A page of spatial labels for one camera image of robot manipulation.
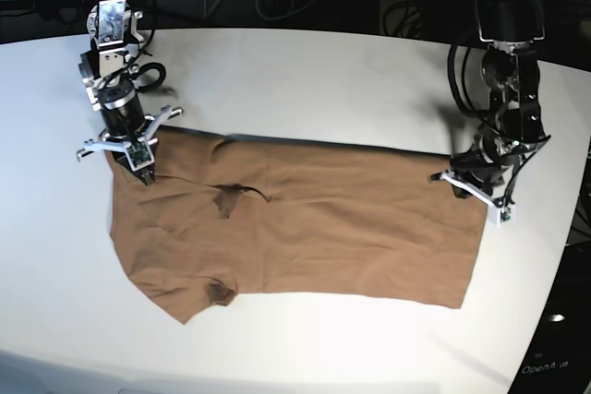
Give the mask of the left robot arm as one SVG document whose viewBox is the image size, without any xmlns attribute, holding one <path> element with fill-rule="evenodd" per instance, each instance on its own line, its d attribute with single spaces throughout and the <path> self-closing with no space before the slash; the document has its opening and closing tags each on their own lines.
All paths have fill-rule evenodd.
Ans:
<svg viewBox="0 0 591 394">
<path fill-rule="evenodd" d="M 513 191 L 518 174 L 549 142 L 541 120 L 540 73 L 536 45 L 546 35 L 543 0 L 473 0 L 477 36 L 487 50 L 480 65 L 489 90 L 488 108 L 478 109 L 465 84 L 465 71 L 455 68 L 459 46 L 447 56 L 447 77 L 460 113 L 480 126 L 470 149 L 456 153 L 449 169 L 431 175 L 445 181 L 458 198 L 475 197 L 488 207 L 496 225 L 514 217 Z"/>
</svg>

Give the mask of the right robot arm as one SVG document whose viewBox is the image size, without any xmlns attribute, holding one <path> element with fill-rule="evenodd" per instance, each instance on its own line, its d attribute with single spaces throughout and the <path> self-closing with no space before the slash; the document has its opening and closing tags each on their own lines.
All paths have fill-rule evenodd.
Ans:
<svg viewBox="0 0 591 394">
<path fill-rule="evenodd" d="M 82 83 L 93 111 L 103 119 L 104 130 L 87 140 L 77 158 L 109 152 L 114 161 L 144 185 L 155 180 L 156 133 L 160 126 L 180 116 L 180 107 L 169 105 L 156 115 L 144 113 L 139 95 L 159 88 L 166 77 L 157 62 L 138 65 L 151 37 L 138 30 L 143 12 L 127 0 L 97 0 L 87 16 L 90 49 L 80 56 Z"/>
</svg>

